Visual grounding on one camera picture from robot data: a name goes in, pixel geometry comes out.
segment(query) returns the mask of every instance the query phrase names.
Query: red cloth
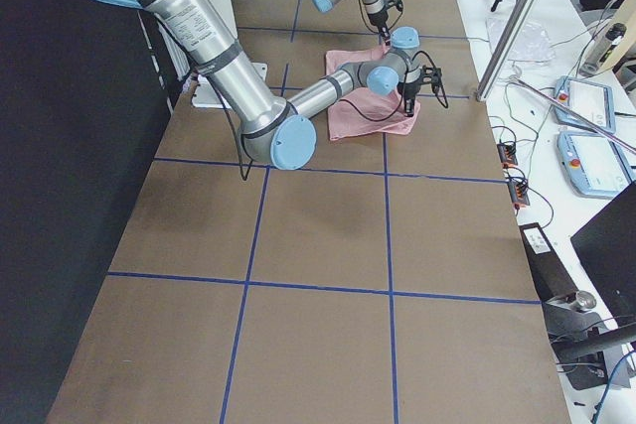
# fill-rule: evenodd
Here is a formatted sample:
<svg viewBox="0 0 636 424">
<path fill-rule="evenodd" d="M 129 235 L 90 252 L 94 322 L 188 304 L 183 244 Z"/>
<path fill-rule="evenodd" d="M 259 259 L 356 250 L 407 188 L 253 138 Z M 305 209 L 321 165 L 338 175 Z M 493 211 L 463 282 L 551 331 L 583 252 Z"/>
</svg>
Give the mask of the red cloth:
<svg viewBox="0 0 636 424">
<path fill-rule="evenodd" d="M 374 49 L 360 52 L 344 52 L 331 50 L 326 55 L 327 74 L 333 73 L 338 67 L 347 62 L 366 62 L 379 60 L 383 57 L 388 47 L 377 46 Z M 396 109 L 401 100 L 401 96 L 392 91 L 387 96 L 380 96 L 373 93 L 368 88 L 358 88 L 343 97 L 354 103 L 358 109 L 370 118 L 384 118 Z M 363 118 L 348 103 L 338 101 L 327 110 L 329 118 L 329 139 L 338 139 L 362 136 L 365 134 L 383 132 L 405 135 L 410 133 L 417 114 L 419 113 L 419 101 L 415 102 L 415 115 L 411 118 L 404 116 L 403 106 L 387 121 L 375 123 Z"/>
</svg>

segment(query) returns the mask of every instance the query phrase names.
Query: black wall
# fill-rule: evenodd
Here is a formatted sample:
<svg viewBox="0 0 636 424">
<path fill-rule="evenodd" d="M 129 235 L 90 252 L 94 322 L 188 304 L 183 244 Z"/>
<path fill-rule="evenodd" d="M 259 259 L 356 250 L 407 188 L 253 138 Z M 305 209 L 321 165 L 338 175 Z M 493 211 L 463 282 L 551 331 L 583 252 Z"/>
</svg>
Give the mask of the black wall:
<svg viewBox="0 0 636 424">
<path fill-rule="evenodd" d="M 132 10 L 2 0 L 0 62 L 0 422 L 25 424 L 55 399 L 169 114 Z"/>
</svg>

